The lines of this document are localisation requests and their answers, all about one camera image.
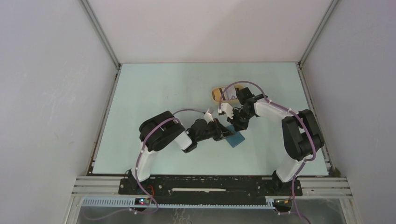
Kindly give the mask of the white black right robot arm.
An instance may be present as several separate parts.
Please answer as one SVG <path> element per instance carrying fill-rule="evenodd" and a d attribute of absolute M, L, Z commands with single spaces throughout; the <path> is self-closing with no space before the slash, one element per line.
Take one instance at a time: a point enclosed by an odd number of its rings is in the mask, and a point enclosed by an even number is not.
<path fill-rule="evenodd" d="M 253 117 L 265 117 L 282 127 L 283 144 L 286 151 L 281 165 L 275 171 L 277 179 L 272 181 L 272 190 L 284 195 L 290 189 L 290 181 L 303 169 L 304 165 L 316 159 L 317 151 L 324 146 L 324 138 L 313 112 L 309 109 L 294 111 L 281 106 L 265 95 L 254 95 L 249 88 L 236 93 L 241 106 L 232 107 L 222 103 L 219 113 L 225 113 L 227 121 L 236 131 L 246 130 Z"/>

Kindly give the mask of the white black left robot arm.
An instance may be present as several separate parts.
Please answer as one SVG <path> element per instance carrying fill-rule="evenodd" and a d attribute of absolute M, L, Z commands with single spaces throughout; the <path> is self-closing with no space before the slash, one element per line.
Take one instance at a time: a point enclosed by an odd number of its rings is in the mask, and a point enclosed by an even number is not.
<path fill-rule="evenodd" d="M 221 141 L 235 135 L 235 132 L 222 125 L 208 112 L 202 119 L 197 119 L 190 128 L 185 128 L 181 121 L 170 111 L 165 111 L 144 121 L 139 127 L 141 150 L 133 168 L 130 189 L 136 194 L 143 194 L 148 188 L 148 179 L 154 164 L 156 153 L 175 142 L 184 153 L 194 150 L 198 143 L 213 139 Z"/>

